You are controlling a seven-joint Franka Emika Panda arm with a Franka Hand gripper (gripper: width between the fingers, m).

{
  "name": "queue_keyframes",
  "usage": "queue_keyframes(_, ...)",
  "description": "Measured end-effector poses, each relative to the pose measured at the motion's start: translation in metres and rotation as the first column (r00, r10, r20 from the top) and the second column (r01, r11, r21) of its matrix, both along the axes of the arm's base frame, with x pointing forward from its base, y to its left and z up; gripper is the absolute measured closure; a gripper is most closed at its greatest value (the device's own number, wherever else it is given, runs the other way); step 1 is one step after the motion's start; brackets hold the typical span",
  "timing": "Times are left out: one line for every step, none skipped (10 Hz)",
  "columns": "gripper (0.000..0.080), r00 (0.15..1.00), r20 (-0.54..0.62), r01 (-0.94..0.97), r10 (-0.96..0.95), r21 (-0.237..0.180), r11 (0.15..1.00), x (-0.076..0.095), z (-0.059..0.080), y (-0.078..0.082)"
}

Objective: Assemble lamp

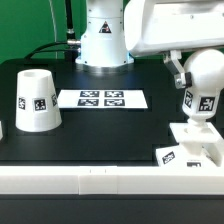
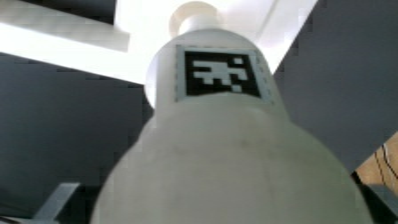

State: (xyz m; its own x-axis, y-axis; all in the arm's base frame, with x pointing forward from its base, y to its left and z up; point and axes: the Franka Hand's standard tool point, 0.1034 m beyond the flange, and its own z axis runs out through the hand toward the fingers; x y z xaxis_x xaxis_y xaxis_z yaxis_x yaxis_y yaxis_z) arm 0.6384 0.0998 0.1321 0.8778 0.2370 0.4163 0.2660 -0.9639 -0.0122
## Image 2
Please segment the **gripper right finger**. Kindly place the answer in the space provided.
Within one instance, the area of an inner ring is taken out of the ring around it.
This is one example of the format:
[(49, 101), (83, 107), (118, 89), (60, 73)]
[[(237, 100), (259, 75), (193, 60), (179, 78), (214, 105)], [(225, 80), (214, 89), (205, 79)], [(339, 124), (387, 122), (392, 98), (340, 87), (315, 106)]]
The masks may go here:
[(365, 184), (358, 174), (351, 174), (365, 206), (371, 214), (372, 224), (398, 224), (398, 196), (381, 184)]

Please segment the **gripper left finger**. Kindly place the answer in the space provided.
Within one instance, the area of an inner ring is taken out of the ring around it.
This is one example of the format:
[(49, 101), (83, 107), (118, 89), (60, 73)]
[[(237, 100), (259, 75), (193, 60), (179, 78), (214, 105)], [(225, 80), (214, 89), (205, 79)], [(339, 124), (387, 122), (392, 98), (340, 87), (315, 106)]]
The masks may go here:
[(58, 184), (28, 224), (58, 224), (56, 217), (77, 187), (77, 182)]

